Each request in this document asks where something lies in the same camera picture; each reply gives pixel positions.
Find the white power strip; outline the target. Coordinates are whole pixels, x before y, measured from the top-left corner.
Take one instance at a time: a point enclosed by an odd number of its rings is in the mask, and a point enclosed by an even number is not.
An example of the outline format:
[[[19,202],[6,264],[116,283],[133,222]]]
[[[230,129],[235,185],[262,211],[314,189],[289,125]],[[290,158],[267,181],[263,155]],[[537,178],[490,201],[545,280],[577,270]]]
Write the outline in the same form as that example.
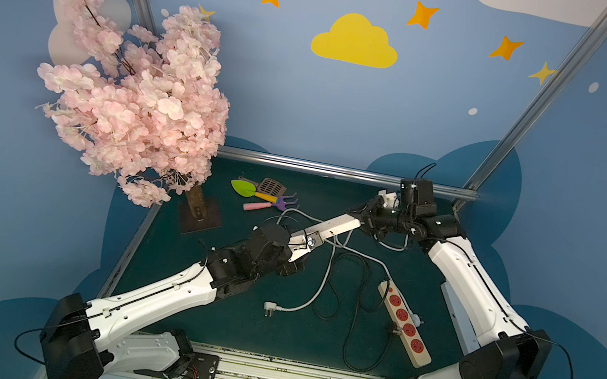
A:
[[[351,215],[344,214],[331,220],[322,221],[319,224],[309,226],[308,228],[300,231],[307,232],[309,237],[311,237],[311,239],[314,241],[312,250],[315,250],[316,248],[321,247],[321,245],[326,243],[326,241],[332,237],[336,237],[350,231],[352,232],[358,228],[360,228],[359,219]]]

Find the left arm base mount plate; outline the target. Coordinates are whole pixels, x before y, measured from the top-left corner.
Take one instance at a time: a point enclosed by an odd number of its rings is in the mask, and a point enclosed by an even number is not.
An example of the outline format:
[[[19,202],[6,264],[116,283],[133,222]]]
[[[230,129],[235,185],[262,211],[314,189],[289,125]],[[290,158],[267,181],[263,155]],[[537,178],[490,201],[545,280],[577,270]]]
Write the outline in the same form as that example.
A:
[[[163,371],[135,369],[134,374],[159,379],[215,379],[220,365],[220,357],[215,354],[192,353],[178,358],[176,363]]]

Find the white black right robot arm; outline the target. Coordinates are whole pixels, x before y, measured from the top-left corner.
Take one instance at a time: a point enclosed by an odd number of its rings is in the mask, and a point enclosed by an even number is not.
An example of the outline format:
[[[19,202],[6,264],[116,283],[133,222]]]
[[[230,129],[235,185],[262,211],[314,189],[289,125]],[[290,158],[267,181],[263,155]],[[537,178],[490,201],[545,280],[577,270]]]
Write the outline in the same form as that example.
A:
[[[444,275],[463,306],[479,348],[449,367],[414,379],[538,379],[552,349],[543,330],[532,331],[505,300],[452,215],[420,215],[389,208],[381,196],[359,213],[362,230],[374,238],[408,235]]]

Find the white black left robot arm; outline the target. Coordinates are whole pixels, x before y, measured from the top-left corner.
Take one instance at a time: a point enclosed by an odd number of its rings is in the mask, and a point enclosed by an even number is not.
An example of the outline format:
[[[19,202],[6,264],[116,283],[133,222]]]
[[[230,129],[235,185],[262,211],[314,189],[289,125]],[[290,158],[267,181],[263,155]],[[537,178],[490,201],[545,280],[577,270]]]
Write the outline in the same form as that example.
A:
[[[207,251],[176,275],[111,297],[74,293],[56,303],[39,342],[47,379],[98,379],[121,362],[113,347],[160,320],[244,293],[270,273],[289,275],[296,261],[322,245],[307,232],[268,224],[241,243]]]

